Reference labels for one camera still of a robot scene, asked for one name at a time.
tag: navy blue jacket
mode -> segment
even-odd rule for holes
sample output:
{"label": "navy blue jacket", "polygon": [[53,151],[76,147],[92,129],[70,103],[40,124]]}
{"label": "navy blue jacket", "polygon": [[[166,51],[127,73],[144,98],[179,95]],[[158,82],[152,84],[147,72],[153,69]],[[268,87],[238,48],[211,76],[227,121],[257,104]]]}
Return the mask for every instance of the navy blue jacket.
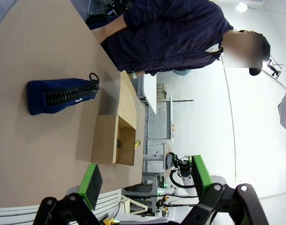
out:
{"label": "navy blue jacket", "polygon": [[102,43],[118,70],[154,75],[205,67],[219,58],[206,49],[232,30],[209,0],[136,0],[124,14],[127,28]]}

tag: baseball cap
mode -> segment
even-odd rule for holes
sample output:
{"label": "baseball cap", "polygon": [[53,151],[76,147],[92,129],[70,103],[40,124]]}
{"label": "baseball cap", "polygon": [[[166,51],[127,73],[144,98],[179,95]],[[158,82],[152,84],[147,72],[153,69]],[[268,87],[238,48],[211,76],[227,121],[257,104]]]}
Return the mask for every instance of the baseball cap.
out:
{"label": "baseball cap", "polygon": [[[262,47],[262,53],[263,53],[263,61],[268,61],[270,59],[270,55],[271,55],[271,46],[268,42],[268,40],[263,37],[263,47]],[[256,76],[258,74],[260,74],[262,68],[249,68],[249,73],[252,76]]]}

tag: screw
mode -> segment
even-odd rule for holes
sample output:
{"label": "screw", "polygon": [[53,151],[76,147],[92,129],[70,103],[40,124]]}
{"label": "screw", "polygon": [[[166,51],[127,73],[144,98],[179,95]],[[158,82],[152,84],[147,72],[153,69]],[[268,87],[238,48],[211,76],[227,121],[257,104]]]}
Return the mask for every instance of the screw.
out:
{"label": "screw", "polygon": [[216,191],[220,191],[220,190],[221,190],[221,186],[220,186],[220,185],[215,185],[213,188],[214,188]]}
{"label": "screw", "polygon": [[75,198],[75,196],[73,195],[73,196],[70,196],[70,200],[71,201],[74,201],[76,198]]}
{"label": "screw", "polygon": [[247,191],[248,189],[247,189],[246,186],[241,186],[241,190],[242,190],[243,192],[245,192],[245,191]]}

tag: cardboard box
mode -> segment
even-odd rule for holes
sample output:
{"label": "cardboard box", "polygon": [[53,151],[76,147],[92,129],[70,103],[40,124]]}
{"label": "cardboard box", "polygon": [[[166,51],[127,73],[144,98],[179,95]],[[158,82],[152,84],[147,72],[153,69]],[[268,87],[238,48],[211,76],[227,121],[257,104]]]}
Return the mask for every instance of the cardboard box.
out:
{"label": "cardboard box", "polygon": [[121,73],[119,94],[117,114],[97,116],[92,155],[94,163],[134,164],[136,93],[126,72]]}

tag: wristwatch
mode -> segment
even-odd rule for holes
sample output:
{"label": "wristwatch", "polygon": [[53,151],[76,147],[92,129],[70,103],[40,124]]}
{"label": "wristwatch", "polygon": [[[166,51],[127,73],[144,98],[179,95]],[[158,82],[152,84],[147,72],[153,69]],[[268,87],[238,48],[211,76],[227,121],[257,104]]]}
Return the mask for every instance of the wristwatch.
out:
{"label": "wristwatch", "polygon": [[132,72],[132,78],[133,78],[134,80],[138,78],[137,75],[135,74],[135,72]]}

